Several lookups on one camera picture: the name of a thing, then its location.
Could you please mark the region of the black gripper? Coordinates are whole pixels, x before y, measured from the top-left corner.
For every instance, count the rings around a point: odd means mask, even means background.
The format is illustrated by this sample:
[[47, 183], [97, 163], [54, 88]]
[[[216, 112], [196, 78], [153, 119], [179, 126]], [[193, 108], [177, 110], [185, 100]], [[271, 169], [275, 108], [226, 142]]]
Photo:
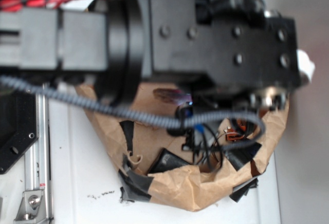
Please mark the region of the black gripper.
[[301, 85], [295, 22], [262, 0], [149, 1], [155, 79], [215, 93]]

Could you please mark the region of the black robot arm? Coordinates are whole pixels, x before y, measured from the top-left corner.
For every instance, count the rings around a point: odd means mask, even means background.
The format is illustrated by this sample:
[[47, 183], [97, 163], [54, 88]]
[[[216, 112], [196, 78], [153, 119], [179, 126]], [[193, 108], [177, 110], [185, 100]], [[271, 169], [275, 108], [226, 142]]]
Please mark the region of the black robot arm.
[[302, 84], [295, 22], [262, 0], [1, 0], [1, 73], [32, 83], [92, 77], [129, 104], [141, 82], [194, 99], [282, 103]]

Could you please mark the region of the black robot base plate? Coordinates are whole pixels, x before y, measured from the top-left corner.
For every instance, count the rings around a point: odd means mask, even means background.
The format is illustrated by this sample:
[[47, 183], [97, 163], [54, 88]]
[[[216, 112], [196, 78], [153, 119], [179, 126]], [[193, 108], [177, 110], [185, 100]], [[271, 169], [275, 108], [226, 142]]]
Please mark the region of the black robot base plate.
[[1, 97], [1, 174], [6, 174], [38, 138], [36, 97], [14, 92]]

